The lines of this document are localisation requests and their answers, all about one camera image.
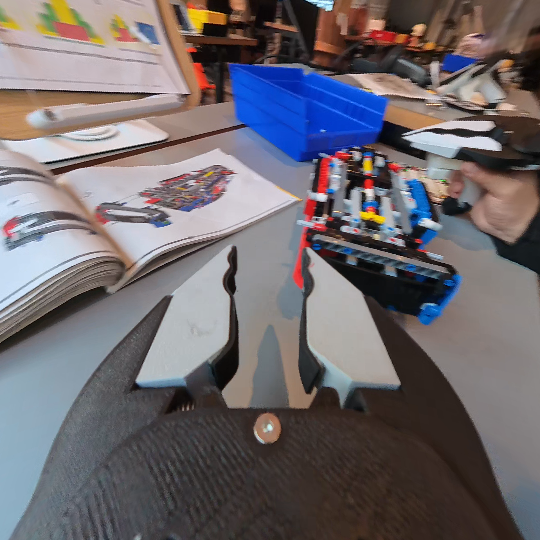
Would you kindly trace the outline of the person's right hand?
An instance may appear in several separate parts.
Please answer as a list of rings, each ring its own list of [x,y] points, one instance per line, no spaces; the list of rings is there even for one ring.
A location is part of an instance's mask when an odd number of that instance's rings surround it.
[[[481,191],[471,206],[470,220],[475,226],[507,245],[516,244],[539,211],[539,186],[536,171],[490,171],[474,163],[464,163],[448,178],[448,194],[459,198],[469,181]]]

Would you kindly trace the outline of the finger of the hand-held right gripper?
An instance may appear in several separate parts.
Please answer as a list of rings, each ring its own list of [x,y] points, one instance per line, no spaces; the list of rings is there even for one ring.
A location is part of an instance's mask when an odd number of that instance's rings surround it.
[[[422,141],[442,140],[444,136],[458,138],[485,137],[504,141],[504,130],[493,119],[451,120],[426,127],[422,131]]]
[[[426,154],[444,158],[500,158],[509,141],[509,134],[496,133],[475,136],[459,136],[449,133],[407,133],[403,136],[411,147]]]

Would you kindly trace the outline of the holographic sticker sheet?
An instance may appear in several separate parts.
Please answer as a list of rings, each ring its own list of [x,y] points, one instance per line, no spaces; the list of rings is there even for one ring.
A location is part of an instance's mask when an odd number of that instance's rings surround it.
[[[427,174],[427,169],[407,164],[401,164],[401,176],[409,182],[419,181],[431,203],[440,205],[449,196],[448,183],[446,179],[432,179]]]

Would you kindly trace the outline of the red black toy race car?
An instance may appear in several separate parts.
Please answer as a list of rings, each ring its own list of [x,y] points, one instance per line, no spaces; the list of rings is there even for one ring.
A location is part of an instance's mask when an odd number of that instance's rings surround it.
[[[313,159],[292,277],[302,288],[302,251],[311,248],[382,307],[427,326],[462,278],[427,250],[442,230],[440,214],[419,181],[401,176],[401,164],[369,146]]]

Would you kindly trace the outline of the yellow storage bin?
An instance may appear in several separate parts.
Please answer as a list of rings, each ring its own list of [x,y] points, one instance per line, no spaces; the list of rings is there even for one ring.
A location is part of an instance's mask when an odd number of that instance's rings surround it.
[[[188,6],[187,14],[197,34],[218,37],[226,36],[228,16],[225,13]]]

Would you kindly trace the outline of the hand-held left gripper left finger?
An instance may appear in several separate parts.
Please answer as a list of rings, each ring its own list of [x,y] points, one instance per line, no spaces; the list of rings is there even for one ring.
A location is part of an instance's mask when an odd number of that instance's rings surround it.
[[[229,245],[166,298],[139,388],[186,388],[195,396],[230,383],[239,367],[237,269],[237,248]]]

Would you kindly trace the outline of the open instruction booklet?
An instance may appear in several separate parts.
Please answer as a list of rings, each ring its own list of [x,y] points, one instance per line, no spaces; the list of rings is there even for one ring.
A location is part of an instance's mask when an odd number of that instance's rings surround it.
[[[299,200],[220,149],[59,177],[1,150],[1,342],[79,295],[115,293]]]

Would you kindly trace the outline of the grey desk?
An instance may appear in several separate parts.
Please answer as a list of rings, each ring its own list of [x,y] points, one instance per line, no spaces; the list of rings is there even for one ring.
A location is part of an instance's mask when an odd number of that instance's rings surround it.
[[[74,298],[1,344],[1,539],[23,515],[57,431],[119,341],[226,245],[238,250],[240,364],[230,407],[306,407],[298,373],[301,292],[292,281],[302,205],[148,274],[112,295]],[[397,321],[451,383],[526,539],[539,539],[539,290],[536,274],[499,258],[467,219],[432,245],[463,276],[430,326]]]

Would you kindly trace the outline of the printed paper sheet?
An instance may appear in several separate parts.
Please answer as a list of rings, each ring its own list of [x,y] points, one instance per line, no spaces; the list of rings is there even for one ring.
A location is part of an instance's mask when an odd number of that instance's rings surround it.
[[[1,1],[1,89],[191,93],[158,1]]]

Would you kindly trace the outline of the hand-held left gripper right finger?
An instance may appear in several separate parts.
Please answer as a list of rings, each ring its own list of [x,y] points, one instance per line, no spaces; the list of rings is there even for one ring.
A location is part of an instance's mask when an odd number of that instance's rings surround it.
[[[357,389],[399,390],[400,378],[365,296],[311,248],[301,256],[299,374],[306,394],[331,388],[344,407]]]

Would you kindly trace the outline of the small blue bin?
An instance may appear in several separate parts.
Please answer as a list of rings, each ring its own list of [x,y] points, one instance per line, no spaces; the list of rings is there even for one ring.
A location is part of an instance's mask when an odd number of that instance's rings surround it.
[[[455,73],[469,67],[472,64],[475,64],[477,61],[477,58],[470,58],[456,55],[454,53],[448,53],[443,58],[441,64],[441,71],[447,73]]]

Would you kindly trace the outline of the wooden workbench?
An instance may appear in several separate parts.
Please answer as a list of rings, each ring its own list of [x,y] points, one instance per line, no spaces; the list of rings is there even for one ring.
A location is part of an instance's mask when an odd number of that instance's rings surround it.
[[[401,126],[406,131],[471,116],[471,113],[453,107],[428,105],[420,99],[389,96],[388,100],[384,120],[390,124]],[[515,105],[516,110],[501,111],[501,115],[539,119],[539,103],[531,92],[511,89],[507,103]]]

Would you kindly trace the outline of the white pistol-grip tool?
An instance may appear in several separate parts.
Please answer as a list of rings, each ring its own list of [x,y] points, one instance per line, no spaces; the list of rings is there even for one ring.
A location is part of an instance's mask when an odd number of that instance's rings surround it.
[[[505,58],[491,58],[470,64],[442,81],[435,94],[457,110],[480,114],[495,110],[507,99],[498,71]]]

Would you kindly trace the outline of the blue storage bin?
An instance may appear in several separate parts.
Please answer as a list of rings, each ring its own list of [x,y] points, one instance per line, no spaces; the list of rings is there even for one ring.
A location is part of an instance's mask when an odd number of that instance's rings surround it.
[[[295,161],[377,142],[388,99],[303,69],[229,64],[235,115]]]

